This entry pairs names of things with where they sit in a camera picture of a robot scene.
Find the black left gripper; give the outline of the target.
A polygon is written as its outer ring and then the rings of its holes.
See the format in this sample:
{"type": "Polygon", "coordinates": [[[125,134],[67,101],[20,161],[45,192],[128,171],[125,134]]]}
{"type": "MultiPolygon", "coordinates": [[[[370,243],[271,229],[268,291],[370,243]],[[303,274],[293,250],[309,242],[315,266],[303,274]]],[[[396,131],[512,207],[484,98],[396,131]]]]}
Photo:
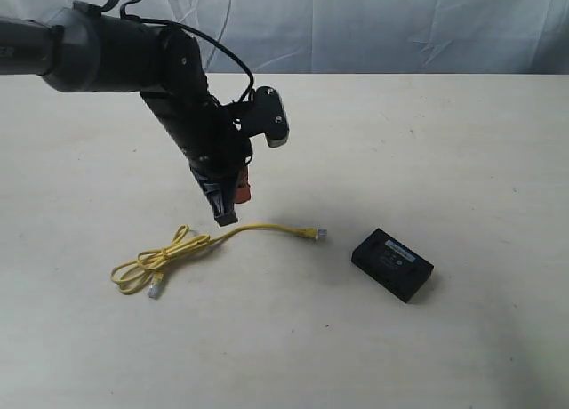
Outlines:
{"type": "Polygon", "coordinates": [[[188,159],[217,224],[237,223],[235,204],[251,200],[246,160],[252,146],[208,84],[170,82],[140,96],[188,159]]]}

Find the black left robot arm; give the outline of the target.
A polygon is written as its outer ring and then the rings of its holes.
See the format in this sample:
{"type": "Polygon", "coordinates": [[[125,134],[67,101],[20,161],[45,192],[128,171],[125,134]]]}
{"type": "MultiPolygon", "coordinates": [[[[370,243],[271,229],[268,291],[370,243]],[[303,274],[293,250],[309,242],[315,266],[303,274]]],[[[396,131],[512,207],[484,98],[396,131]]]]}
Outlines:
{"type": "Polygon", "coordinates": [[[188,159],[216,222],[237,221],[252,147],[210,93],[198,42],[184,29],[105,16],[91,4],[46,22],[3,18],[1,72],[40,76],[59,92],[138,93],[188,159]]]}

